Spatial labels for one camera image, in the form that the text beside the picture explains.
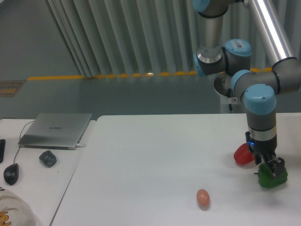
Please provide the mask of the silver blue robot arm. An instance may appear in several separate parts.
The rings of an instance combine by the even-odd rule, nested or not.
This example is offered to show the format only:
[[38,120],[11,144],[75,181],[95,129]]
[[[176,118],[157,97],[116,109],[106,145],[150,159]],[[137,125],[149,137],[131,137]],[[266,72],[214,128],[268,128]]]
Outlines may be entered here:
[[264,162],[271,178],[285,172],[285,161],[277,157],[276,95],[298,91],[301,66],[293,53],[285,30],[270,0],[245,0],[256,25],[272,69],[250,71],[250,45],[232,39],[221,45],[223,15],[230,0],[195,0],[194,10],[201,16],[205,33],[194,54],[197,73],[207,76],[225,72],[230,76],[228,92],[237,97],[246,110],[246,143],[257,164]]

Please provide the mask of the cream striped sleeve forearm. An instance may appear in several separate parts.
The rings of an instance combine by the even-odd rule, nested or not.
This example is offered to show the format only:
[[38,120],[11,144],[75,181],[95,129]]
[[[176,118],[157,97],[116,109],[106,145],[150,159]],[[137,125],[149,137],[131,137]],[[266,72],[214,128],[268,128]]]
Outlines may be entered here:
[[36,225],[30,206],[18,195],[2,187],[0,188],[0,225]]

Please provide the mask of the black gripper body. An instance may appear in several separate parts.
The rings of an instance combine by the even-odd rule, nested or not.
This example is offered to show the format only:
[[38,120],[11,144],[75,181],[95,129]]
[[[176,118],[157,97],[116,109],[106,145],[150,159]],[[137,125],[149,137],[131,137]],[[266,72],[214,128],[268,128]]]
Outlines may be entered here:
[[275,135],[272,139],[264,141],[252,138],[249,131],[245,133],[245,136],[248,150],[253,155],[258,153],[264,161],[269,161],[276,156],[275,149],[277,147],[277,135]]

